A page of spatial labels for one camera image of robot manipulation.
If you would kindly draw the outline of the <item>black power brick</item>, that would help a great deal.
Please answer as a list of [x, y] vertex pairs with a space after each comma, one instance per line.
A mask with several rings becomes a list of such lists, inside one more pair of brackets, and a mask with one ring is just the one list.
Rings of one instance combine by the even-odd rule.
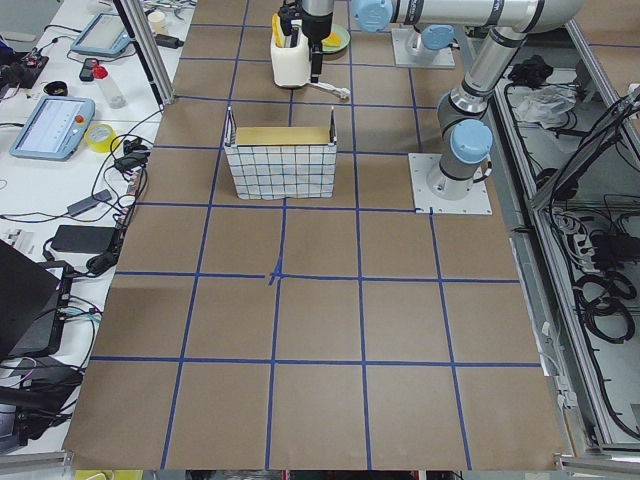
[[114, 227], [60, 225], [51, 248], [56, 252], [100, 254], [110, 249], [116, 233]]

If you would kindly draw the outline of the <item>clear bottle red cap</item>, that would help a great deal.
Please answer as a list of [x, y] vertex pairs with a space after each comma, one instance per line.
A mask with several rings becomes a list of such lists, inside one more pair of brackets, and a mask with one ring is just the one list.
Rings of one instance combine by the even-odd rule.
[[97, 61], [93, 62], [92, 75], [110, 108], [119, 109], [127, 104], [124, 95], [107, 69]]

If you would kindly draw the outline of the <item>black remote device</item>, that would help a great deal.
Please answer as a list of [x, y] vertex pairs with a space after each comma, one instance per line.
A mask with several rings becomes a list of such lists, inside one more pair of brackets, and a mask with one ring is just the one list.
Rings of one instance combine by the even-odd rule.
[[81, 71], [79, 73], [79, 80], [81, 82], [92, 82], [94, 80], [93, 68], [98, 63], [95, 58], [86, 58], [83, 61]]

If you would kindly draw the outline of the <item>black laptop computer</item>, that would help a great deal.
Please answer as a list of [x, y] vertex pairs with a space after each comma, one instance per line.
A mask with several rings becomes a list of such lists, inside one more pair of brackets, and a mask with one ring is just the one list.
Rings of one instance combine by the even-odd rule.
[[34, 262], [1, 243], [1, 358], [43, 357], [58, 351], [69, 305], [71, 266]]

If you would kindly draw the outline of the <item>yellow toast on plate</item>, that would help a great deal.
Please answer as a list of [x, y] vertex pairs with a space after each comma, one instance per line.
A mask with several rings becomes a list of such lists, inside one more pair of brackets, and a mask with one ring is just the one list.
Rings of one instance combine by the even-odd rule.
[[322, 45], [325, 50], [336, 51], [341, 45], [341, 37], [338, 33], [332, 31], [327, 38], [322, 40]]

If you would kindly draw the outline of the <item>white toaster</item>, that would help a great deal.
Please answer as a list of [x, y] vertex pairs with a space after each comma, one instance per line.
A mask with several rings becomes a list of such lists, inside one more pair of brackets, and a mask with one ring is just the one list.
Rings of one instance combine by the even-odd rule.
[[271, 64], [274, 83], [282, 88], [300, 88], [310, 80], [310, 60], [308, 39], [301, 30], [301, 21], [292, 22], [290, 34], [291, 46], [289, 48], [277, 48], [270, 43]]

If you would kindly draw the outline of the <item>yellow tape roll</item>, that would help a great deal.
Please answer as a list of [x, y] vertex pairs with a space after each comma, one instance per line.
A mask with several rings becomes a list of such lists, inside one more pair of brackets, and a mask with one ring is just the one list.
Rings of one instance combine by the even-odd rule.
[[91, 125], [83, 138], [88, 147], [96, 153], [110, 153], [119, 145], [115, 130], [106, 123]]

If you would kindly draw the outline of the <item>aluminium frame post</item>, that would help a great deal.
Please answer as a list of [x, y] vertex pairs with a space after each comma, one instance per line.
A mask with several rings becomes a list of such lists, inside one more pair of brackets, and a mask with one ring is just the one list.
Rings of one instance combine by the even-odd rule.
[[147, 17], [135, 0], [114, 0], [114, 6], [134, 48], [149, 86], [160, 107], [172, 104], [174, 88], [156, 45]]

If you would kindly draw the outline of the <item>teach pendant tablet far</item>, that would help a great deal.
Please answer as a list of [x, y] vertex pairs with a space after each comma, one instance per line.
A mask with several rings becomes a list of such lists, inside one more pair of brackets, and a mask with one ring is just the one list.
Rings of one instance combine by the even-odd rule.
[[125, 26], [117, 14], [99, 13], [80, 32], [70, 50], [82, 55], [115, 58], [130, 42]]

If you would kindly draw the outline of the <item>crumpled white plastic bag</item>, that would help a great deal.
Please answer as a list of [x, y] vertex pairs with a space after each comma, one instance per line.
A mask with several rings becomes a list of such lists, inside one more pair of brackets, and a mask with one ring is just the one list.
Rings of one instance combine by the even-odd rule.
[[576, 104], [576, 92], [561, 86], [547, 86], [528, 93], [514, 108], [518, 121], [539, 123], [543, 128], [560, 127]]

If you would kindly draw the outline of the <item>black power adapter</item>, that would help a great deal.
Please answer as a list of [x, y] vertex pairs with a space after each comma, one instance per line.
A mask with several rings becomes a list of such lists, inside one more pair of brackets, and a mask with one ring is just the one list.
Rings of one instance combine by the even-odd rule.
[[154, 36], [155, 42], [158, 46], [170, 49], [178, 49], [184, 45], [184, 41], [178, 37], [174, 37], [166, 34], [156, 34]]

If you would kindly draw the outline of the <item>paper cup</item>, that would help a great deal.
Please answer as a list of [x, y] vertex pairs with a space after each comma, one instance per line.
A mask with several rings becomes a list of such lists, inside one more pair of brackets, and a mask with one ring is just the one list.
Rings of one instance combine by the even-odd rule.
[[167, 35], [167, 19], [162, 11], [153, 11], [147, 15], [147, 19], [152, 31], [157, 35]]

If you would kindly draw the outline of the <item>teach pendant tablet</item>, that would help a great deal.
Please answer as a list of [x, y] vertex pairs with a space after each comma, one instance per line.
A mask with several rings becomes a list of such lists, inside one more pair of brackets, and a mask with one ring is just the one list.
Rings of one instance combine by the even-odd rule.
[[9, 153], [18, 158], [64, 161], [79, 146], [95, 113], [89, 98], [44, 96]]
[[70, 50], [82, 55], [115, 58], [130, 42], [125, 26], [117, 14], [99, 13], [80, 32]]

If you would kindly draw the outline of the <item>yellow toast in toaster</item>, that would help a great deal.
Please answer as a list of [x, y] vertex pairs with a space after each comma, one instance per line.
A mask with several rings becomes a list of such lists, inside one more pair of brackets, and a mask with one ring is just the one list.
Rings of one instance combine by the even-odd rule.
[[272, 16], [272, 36], [274, 45], [277, 48], [289, 48], [291, 46], [291, 36], [285, 34], [277, 13], [274, 13]]

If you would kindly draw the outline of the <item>green plate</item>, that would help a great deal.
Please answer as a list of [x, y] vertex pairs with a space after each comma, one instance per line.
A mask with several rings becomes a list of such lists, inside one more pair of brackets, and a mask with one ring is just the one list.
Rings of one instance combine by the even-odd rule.
[[333, 24], [329, 36], [322, 40], [323, 52], [337, 54], [348, 47], [350, 39], [350, 33], [345, 27]]

